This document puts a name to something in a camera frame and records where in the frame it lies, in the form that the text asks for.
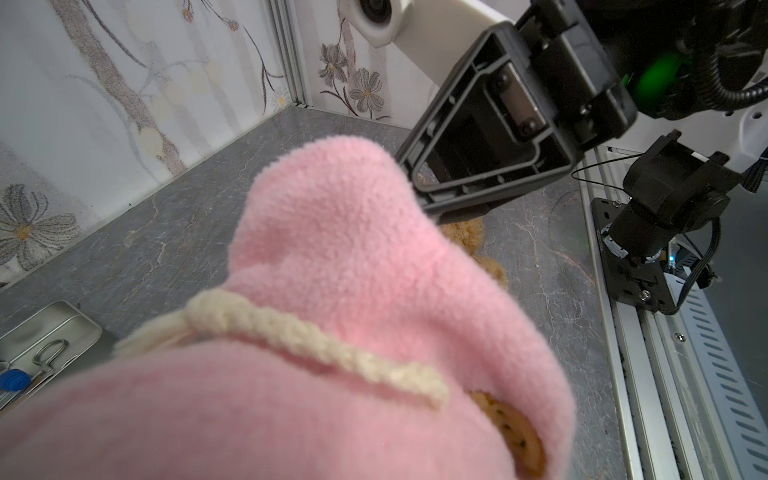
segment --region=scissors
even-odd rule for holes
[[[51,356],[43,360],[43,354],[51,347],[56,345],[58,345],[58,348],[51,354]],[[51,378],[56,370],[56,368],[52,365],[54,360],[56,360],[58,356],[67,349],[68,346],[69,342],[64,339],[56,339],[43,345],[43,347],[38,350],[35,356],[32,357],[32,363],[39,366],[40,369],[32,377],[32,381],[29,383],[29,386],[20,392],[16,392],[15,395],[6,400],[5,403],[0,406],[0,411],[2,411],[9,404],[13,403],[14,400],[16,400],[18,397],[34,392],[40,385],[42,385],[43,382],[45,382],[45,380]]]

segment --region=pink plush toy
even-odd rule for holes
[[[268,167],[229,272],[3,419],[3,478],[564,477],[552,351],[380,146]]]

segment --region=gray flower print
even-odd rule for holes
[[[346,55],[339,48],[339,44],[327,46],[323,44],[320,47],[320,60],[326,64],[326,67],[320,71],[320,78],[326,82],[326,85],[332,87],[334,77],[336,80],[346,83],[343,67],[346,67],[347,60]]]
[[[18,256],[18,264],[29,271],[78,238],[81,229],[73,214],[43,218],[48,198],[25,189],[11,185],[0,199],[0,265]]]
[[[359,68],[352,76],[355,82],[355,88],[349,91],[349,96],[357,100],[357,110],[362,112],[370,110],[381,111],[384,107],[384,99],[376,94],[382,89],[382,81],[379,79],[379,72],[373,74],[368,72],[367,68]]]

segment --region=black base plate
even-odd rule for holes
[[[603,263],[608,296],[617,302],[635,305],[651,312],[657,312],[660,307],[671,308],[674,300],[658,261],[635,266],[625,259],[616,257],[603,244],[601,230],[613,223],[626,207],[625,204],[617,205],[618,207],[603,198],[592,200],[592,217],[594,227],[598,231],[600,259]],[[641,299],[643,290],[650,292],[650,299],[645,301]]]

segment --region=stainless steel tray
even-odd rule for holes
[[[106,360],[114,344],[112,335],[70,303],[60,301],[46,306],[0,337],[0,360],[10,362],[12,369],[20,369],[34,376],[41,369],[33,362],[35,354],[41,347],[56,339],[64,339],[68,345],[51,363],[53,367],[51,375],[34,389],[30,389],[9,403],[0,411],[0,415],[24,402],[63,372],[81,370],[83,369],[81,367],[87,368]],[[84,355],[97,343],[101,346],[100,348],[94,349],[94,352],[89,355]],[[13,395],[15,395],[14,392],[0,391],[0,406]]]

